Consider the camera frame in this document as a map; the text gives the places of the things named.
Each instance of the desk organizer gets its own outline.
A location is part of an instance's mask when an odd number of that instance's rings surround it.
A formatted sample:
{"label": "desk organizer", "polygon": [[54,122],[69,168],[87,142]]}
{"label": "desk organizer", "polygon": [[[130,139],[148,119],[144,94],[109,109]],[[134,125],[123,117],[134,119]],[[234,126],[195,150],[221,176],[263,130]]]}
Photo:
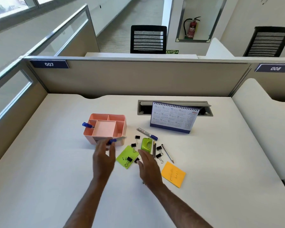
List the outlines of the desk organizer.
{"label": "desk organizer", "polygon": [[[127,130],[125,115],[91,114],[88,123],[95,126],[95,128],[84,129],[84,136],[92,145],[96,145],[96,142],[103,138],[125,136]],[[125,139],[117,141],[115,145],[122,146],[124,143]]]}

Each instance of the fire extinguisher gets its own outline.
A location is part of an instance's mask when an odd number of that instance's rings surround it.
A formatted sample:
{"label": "fire extinguisher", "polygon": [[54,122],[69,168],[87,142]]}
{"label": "fire extinguisher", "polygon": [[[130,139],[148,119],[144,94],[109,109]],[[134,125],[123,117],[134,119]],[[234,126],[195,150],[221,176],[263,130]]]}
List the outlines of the fire extinguisher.
{"label": "fire extinguisher", "polygon": [[[188,18],[188,19],[186,19],[186,20],[184,21],[185,37],[187,37],[187,38],[189,38],[189,39],[193,39],[194,34],[195,34],[195,32],[196,32],[196,28],[197,28],[197,26],[198,26],[197,21],[199,21],[199,22],[201,21],[201,20],[199,20],[198,18],[200,18],[200,17],[197,17],[197,18],[194,18],[194,19]],[[186,32],[186,28],[185,28],[185,23],[186,23],[186,21],[188,21],[188,20],[193,20],[193,21],[190,22],[190,26],[189,26],[188,33],[187,33],[187,32]]]}

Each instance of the forearm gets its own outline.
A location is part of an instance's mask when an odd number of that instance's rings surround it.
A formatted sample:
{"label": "forearm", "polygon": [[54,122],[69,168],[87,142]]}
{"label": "forearm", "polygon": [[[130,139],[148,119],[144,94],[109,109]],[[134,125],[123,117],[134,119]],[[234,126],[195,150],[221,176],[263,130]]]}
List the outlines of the forearm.
{"label": "forearm", "polygon": [[212,228],[200,215],[189,207],[166,185],[152,190],[177,228]]}
{"label": "forearm", "polygon": [[92,180],[64,228],[91,228],[106,182]]}

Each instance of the floor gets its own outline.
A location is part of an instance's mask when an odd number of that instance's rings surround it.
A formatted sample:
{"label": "floor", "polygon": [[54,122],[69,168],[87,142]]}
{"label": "floor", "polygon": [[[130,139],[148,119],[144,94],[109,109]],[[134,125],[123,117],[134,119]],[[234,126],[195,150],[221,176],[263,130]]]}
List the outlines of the floor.
{"label": "floor", "polygon": [[97,37],[100,52],[129,53],[132,25],[161,25],[163,0],[132,0]]}

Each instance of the blue marker cap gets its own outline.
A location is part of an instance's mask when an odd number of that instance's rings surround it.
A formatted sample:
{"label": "blue marker cap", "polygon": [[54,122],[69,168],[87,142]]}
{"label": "blue marker cap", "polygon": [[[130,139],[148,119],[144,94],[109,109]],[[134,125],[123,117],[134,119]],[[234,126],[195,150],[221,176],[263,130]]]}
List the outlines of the blue marker cap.
{"label": "blue marker cap", "polygon": [[157,141],[158,137],[151,135],[150,138],[154,139],[155,141]]}
{"label": "blue marker cap", "polygon": [[117,139],[114,138],[114,139],[109,140],[108,144],[111,145],[113,142],[117,142]]}
{"label": "blue marker cap", "polygon": [[87,128],[93,128],[93,126],[91,124],[86,123],[86,122],[82,123],[82,125],[87,127]]}

